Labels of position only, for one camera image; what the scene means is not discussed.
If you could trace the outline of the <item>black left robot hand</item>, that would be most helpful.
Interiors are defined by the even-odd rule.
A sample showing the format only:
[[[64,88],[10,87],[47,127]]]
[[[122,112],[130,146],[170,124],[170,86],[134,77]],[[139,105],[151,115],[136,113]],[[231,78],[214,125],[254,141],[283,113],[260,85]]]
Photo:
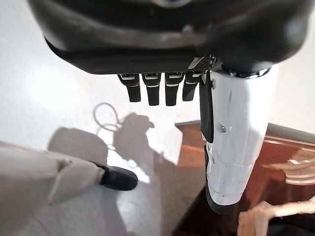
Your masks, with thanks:
[[[151,106],[199,88],[205,191],[228,214],[240,201],[267,130],[276,64],[302,47],[312,0],[31,0],[49,48],[90,74],[116,74]]]

